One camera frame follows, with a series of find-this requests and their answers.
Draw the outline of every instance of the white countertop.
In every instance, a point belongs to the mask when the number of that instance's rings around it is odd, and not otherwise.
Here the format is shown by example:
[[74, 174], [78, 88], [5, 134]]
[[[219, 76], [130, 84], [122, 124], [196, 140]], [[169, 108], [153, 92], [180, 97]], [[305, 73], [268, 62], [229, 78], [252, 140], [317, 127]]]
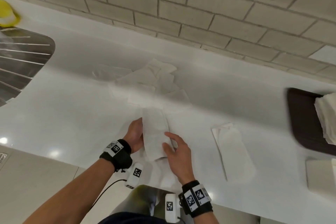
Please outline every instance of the white countertop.
[[[174, 82], [193, 107], [167, 116], [170, 131], [192, 150], [195, 176], [213, 203], [288, 224], [334, 223], [336, 203], [307, 188], [305, 160], [330, 158], [306, 150], [290, 132], [285, 89], [336, 91], [317, 82], [268, 67], [230, 59], [136, 32], [8, 0], [23, 21], [19, 27], [54, 39], [53, 57], [23, 92], [0, 110], [0, 137], [7, 146], [88, 167], [112, 140], [124, 136], [141, 111], [111, 98], [92, 79], [95, 64], [139, 69], [151, 58], [178, 67]], [[257, 168], [245, 185], [227, 184], [211, 133], [232, 122]], [[144, 163], [142, 152], [133, 156]], [[179, 191], [166, 159], [145, 163], [142, 183]]]

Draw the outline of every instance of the black cable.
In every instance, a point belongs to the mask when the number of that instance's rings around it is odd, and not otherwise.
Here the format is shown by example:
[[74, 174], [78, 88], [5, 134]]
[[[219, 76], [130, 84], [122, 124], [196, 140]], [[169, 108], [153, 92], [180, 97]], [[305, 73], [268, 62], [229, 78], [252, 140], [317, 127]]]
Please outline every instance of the black cable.
[[181, 220], [184, 224], [186, 224], [186, 222], [183, 220], [183, 219], [181, 219], [180, 217], [177, 217], [179, 220]]
[[114, 183], [112, 183], [110, 186], [108, 186], [101, 194], [100, 196], [97, 198], [97, 200], [94, 202], [94, 204], [91, 206], [90, 210], [92, 209], [92, 207], [94, 207], [94, 205], [97, 203], [97, 201], [100, 199], [100, 197], [104, 194], [105, 191], [107, 191], [108, 188], [110, 188], [113, 184], [115, 184], [116, 182], [120, 182], [120, 181], [124, 181], [124, 182], [127, 182], [127, 180], [125, 179], [120, 179], [120, 180], [117, 180], [115, 181]]

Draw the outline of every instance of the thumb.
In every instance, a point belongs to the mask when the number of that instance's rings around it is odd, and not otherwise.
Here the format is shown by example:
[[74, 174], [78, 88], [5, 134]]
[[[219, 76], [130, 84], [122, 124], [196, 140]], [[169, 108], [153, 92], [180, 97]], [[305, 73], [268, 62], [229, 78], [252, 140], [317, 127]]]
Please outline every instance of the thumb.
[[169, 144], [167, 143], [163, 143], [162, 144], [163, 150], [165, 151], [165, 153], [167, 154], [168, 157], [174, 155], [174, 151], [173, 149], [169, 146]]

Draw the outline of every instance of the yellow bottle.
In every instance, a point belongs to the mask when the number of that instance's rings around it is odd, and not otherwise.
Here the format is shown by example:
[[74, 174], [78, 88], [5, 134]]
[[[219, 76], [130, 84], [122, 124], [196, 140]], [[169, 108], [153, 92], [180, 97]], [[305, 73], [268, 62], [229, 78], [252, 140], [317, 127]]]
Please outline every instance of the yellow bottle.
[[20, 16], [13, 11], [11, 6], [5, 0], [0, 0], [0, 26], [12, 27], [19, 21]]

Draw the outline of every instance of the hand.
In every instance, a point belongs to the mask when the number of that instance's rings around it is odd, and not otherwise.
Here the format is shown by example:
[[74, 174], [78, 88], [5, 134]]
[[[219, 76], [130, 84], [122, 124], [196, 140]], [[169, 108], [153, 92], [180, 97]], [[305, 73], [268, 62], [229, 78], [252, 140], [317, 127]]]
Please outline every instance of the hand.
[[162, 147], [168, 157], [171, 171], [177, 176], [179, 182], [184, 185], [195, 179], [193, 166], [191, 164], [191, 150], [181, 137], [170, 132], [165, 132], [167, 137], [177, 142], [178, 148], [174, 152], [172, 148], [163, 143]]
[[131, 122], [123, 139], [129, 144], [129, 146], [131, 146], [132, 153], [137, 152], [143, 147], [144, 136], [142, 134], [142, 118]]

